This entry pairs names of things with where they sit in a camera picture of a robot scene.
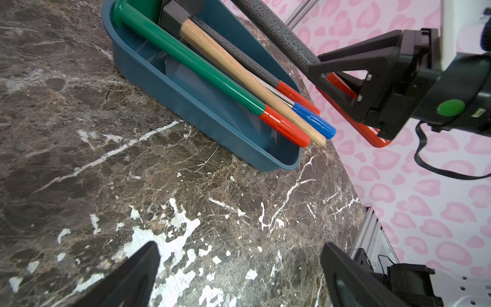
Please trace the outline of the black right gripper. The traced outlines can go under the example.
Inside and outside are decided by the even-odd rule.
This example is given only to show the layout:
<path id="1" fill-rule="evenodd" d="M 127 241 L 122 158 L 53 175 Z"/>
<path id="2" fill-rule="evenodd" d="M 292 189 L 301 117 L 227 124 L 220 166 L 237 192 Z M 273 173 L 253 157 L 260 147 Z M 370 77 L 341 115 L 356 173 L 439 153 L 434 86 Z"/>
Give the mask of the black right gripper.
<path id="1" fill-rule="evenodd" d="M 393 140 L 441 74 L 438 29 L 394 30 L 326 52 L 307 77 L 353 121 Z M 363 79 L 349 74 L 365 70 Z"/>

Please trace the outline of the silver tool blue handle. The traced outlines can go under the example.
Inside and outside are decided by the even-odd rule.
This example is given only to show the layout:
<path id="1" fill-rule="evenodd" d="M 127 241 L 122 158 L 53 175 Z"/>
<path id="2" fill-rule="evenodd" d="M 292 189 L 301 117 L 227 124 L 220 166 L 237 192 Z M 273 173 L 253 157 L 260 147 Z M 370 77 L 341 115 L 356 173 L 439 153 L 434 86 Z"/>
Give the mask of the silver tool blue handle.
<path id="1" fill-rule="evenodd" d="M 275 94 L 280 100 L 282 100 L 286 105 L 288 105 L 296 114 L 298 114 L 302 119 L 308 122 L 313 128 L 320 132 L 327 139 L 332 139 L 336 135 L 336 129 L 322 119 L 319 115 L 314 114 L 312 111 L 308 110 L 298 102 L 293 101 L 284 94 L 280 93 L 277 89 L 271 87 L 265 81 L 260 79 L 258 76 L 253 75 L 254 78 L 260 82 L 264 87 L 266 87 L 271 93 Z"/>

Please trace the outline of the green rake red handle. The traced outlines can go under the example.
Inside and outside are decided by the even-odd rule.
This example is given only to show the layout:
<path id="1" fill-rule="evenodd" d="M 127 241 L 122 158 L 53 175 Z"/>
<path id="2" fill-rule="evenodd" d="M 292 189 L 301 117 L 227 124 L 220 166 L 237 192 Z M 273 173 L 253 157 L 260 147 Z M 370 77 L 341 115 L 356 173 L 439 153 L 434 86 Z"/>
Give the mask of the green rake red handle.
<path id="1" fill-rule="evenodd" d="M 307 147 L 310 144 L 311 139 L 305 132 L 160 28 L 127 1 L 117 1 L 115 3 L 113 21 L 118 27 L 129 27 L 159 49 L 176 58 L 180 63 L 213 84 L 299 147 Z"/>

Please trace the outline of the teal plastic storage box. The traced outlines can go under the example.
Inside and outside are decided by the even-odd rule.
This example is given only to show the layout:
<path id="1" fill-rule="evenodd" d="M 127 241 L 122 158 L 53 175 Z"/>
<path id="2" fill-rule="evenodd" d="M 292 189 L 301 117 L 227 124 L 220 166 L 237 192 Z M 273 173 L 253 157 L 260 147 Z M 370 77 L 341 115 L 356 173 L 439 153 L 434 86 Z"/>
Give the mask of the teal plastic storage box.
<path id="1" fill-rule="evenodd" d="M 299 166 L 302 148 L 130 28 L 116 26 L 114 4 L 103 3 L 101 18 L 125 79 L 256 169 Z"/>

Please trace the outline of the grey hoe red handle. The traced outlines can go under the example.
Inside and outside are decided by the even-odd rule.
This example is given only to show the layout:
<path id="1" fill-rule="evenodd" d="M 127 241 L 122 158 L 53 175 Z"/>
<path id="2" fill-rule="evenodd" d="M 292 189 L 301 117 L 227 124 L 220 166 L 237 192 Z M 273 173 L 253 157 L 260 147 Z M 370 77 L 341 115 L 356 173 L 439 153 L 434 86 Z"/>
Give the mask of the grey hoe red handle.
<path id="1" fill-rule="evenodd" d="M 213 38 L 222 48 L 224 48 L 235 60 L 237 60 L 245 69 L 247 69 L 254 78 L 261 83 L 269 92 L 274 94 L 278 99 L 283 101 L 291 109 L 300 109 L 300 106 L 311 111 L 314 115 L 320 115 L 320 110 L 308 101 L 297 90 L 293 89 L 282 80 L 271 74 L 268 70 L 259 65 L 256 61 L 246 55 L 243 51 L 229 42 L 203 22 L 197 14 L 201 13 L 205 1 L 177 1 L 191 15 L 191 20 L 199 26 L 206 34 Z"/>

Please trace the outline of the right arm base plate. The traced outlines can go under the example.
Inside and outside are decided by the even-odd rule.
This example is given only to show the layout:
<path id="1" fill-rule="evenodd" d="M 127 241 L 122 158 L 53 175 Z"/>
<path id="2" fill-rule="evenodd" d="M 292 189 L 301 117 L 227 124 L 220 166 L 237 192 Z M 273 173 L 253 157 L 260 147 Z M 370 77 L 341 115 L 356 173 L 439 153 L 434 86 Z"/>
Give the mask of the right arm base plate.
<path id="1" fill-rule="evenodd" d="M 415 264 L 393 263 L 375 272 L 375 263 L 363 248 L 353 260 L 408 306 L 490 306 L 489 278 L 453 275 Z"/>

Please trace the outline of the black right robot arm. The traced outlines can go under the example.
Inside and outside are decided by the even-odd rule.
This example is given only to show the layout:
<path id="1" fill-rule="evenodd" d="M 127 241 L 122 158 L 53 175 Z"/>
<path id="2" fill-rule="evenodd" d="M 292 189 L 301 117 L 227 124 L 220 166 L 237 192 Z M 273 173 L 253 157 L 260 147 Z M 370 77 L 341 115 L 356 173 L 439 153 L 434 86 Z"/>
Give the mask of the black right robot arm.
<path id="1" fill-rule="evenodd" d="M 490 136 L 490 3 L 447 1 L 441 29 L 394 30 L 321 54 L 308 79 L 353 124 L 392 141 L 410 119 Z"/>

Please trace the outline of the wooden handle hammer tool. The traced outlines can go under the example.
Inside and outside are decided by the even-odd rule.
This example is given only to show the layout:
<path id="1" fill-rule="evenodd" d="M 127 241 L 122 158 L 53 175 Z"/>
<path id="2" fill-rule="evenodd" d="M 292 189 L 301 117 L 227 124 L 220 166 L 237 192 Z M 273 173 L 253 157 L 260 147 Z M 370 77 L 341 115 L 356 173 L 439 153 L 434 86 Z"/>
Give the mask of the wooden handle hammer tool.
<path id="1" fill-rule="evenodd" d="M 223 69 L 231 77 L 255 94 L 265 105 L 283 115 L 287 120 L 305 132 L 314 144 L 323 147 L 326 137 L 296 114 L 288 105 L 278 99 L 259 83 L 251 73 L 222 48 L 213 38 L 193 23 L 191 15 L 177 1 L 162 1 L 159 8 L 158 25 L 172 36 L 184 39 L 206 58 Z"/>

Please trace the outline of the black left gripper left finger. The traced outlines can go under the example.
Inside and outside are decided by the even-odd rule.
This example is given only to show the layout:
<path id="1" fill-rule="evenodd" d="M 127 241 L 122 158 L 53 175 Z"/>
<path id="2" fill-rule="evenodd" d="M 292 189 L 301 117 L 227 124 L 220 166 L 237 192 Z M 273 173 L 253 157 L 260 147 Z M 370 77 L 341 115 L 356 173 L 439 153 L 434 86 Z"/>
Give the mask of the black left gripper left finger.
<path id="1" fill-rule="evenodd" d="M 148 306 L 160 259 L 156 242 L 146 243 L 73 305 Z"/>

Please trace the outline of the grey rake red handle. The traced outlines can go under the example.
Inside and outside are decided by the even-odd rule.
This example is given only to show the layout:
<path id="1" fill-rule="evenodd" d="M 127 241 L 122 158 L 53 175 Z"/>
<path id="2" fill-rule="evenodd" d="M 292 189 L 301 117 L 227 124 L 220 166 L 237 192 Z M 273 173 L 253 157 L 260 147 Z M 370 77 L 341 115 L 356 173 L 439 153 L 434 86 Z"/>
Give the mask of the grey rake red handle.
<path id="1" fill-rule="evenodd" d="M 233 4 L 271 40 L 276 47 L 304 74 L 320 60 L 270 9 L 263 1 L 234 1 Z M 363 124 L 355 122 L 337 105 L 328 94 L 318 89 L 322 96 L 339 114 L 375 148 L 387 147 L 391 142 L 377 136 L 377 132 Z"/>

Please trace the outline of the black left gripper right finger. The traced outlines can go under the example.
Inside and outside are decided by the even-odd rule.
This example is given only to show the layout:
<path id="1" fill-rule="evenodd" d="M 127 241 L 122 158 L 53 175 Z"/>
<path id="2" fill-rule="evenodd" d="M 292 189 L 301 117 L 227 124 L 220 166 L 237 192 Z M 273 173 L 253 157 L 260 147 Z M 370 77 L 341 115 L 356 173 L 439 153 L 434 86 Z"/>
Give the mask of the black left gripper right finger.
<path id="1" fill-rule="evenodd" d="M 406 305 L 334 243 L 324 244 L 320 263 L 333 306 Z"/>

